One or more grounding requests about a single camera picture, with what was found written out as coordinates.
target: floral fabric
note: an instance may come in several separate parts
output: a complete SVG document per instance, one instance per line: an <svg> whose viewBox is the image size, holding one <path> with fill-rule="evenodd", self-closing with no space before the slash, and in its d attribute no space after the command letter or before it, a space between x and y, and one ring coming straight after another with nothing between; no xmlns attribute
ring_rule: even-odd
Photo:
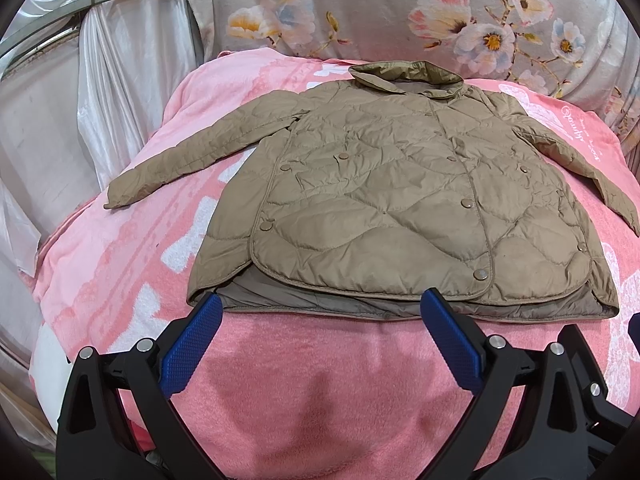
<svg viewBox="0 0 640 480"><path fill-rule="evenodd" d="M640 40L615 0L190 2L207 59L261 46L320 59L426 59L593 110L630 167L640 166Z"/></svg>

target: pink fleece blanket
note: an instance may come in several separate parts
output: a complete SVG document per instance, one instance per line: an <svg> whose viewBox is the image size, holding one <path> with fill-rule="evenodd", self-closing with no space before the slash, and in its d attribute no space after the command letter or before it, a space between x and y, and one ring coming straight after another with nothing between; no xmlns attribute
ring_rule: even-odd
<svg viewBox="0 0 640 480"><path fill-rule="evenodd" d="M285 57L270 49L207 63L175 91L163 126L132 166L266 92L300 92L349 78L347 68L346 62ZM640 205L640 188L618 141L596 115L513 83L471 83L518 98L530 115L578 148ZM33 290L69 356L89 344L101 352L129 349L188 313L184 298L193 258L223 187L247 156L222 160L116 212L102 208L102 193L59 229L40 255ZM606 371L609 399L635 413L640 357L626 327L640 310L640 240L589 188L565 175L600 234L621 307L616 318L580 328ZM514 346L543 349L562 324L482 323L482 328ZM227 475L332 480L415 478L469 400L419 320L291 314L225 314L189 386L172 398ZM516 400L485 460L504 442ZM142 428L132 400L124 401Z"/></svg>

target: jacket collar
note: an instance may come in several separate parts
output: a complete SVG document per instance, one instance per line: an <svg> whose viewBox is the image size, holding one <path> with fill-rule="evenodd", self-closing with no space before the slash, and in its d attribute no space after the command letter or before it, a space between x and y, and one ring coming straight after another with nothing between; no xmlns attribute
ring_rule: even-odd
<svg viewBox="0 0 640 480"><path fill-rule="evenodd" d="M393 81L421 81L434 86L420 94L432 99L448 99L459 94L464 80L456 73L428 61L380 61L352 66L351 75L361 84L394 94L406 94Z"/></svg>

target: jacket sleeve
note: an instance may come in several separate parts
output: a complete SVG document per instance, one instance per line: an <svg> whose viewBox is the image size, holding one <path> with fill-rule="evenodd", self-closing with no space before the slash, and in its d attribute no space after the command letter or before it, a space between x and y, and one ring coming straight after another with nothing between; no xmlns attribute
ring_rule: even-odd
<svg viewBox="0 0 640 480"><path fill-rule="evenodd" d="M313 109L314 103L294 92L274 90L227 114L174 148L137 165L110 185L105 209L142 200L181 176L203 170L220 158L288 128Z"/></svg>
<svg viewBox="0 0 640 480"><path fill-rule="evenodd" d="M532 144L540 153L548 156L563 168L591 179L598 188L605 205L620 215L626 224L633 229L636 236L640 237L638 210L631 199L600 170L589 164L578 150L561 139L558 134L529 117L517 100L512 99L515 103L509 103L509 108L514 111L515 105L517 105L520 110L516 109L513 114L506 115L503 119L513 127L517 136Z"/></svg>

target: metal rod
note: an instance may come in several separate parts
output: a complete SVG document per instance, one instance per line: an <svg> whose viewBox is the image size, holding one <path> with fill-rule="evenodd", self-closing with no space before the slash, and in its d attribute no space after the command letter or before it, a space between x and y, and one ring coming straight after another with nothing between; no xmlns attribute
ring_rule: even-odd
<svg viewBox="0 0 640 480"><path fill-rule="evenodd" d="M76 0L48 12L44 16L33 20L29 25L21 28L0 43L0 57L13 50L23 41L28 40L34 34L40 32L43 28L49 27L49 25L52 25L53 23L56 23L68 16L73 16L78 12L109 1L111 0Z"/></svg>

